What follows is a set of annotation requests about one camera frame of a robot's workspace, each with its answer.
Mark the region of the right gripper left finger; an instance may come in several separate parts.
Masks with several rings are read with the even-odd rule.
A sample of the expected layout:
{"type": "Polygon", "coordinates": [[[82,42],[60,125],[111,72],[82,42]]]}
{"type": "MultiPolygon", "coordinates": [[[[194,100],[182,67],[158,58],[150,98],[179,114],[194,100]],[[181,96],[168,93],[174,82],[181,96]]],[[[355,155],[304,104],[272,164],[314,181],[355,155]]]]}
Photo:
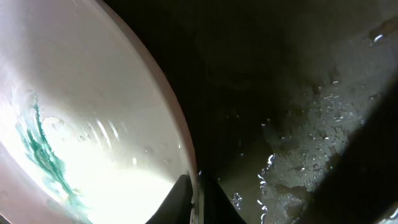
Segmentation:
{"type": "Polygon", "coordinates": [[[189,224],[192,197],[191,179],[187,174],[183,174],[146,224],[189,224]]]}

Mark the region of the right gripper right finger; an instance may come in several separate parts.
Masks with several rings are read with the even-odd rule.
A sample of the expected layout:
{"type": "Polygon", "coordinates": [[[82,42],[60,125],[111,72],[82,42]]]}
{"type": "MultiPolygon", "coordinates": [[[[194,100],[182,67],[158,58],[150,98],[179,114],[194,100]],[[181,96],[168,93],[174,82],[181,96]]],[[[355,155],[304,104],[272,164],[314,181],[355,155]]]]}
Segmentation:
{"type": "Polygon", "coordinates": [[[246,224],[215,179],[201,173],[198,180],[204,193],[204,224],[246,224]]]}

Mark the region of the white plate pink rim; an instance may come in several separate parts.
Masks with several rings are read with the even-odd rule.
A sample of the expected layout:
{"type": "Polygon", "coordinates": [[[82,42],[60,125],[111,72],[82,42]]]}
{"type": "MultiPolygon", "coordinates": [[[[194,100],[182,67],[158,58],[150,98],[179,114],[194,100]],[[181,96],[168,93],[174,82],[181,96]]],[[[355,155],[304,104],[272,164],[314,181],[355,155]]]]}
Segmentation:
{"type": "Polygon", "coordinates": [[[1,0],[1,222],[145,223],[197,165],[185,117],[104,1],[1,0]]]}

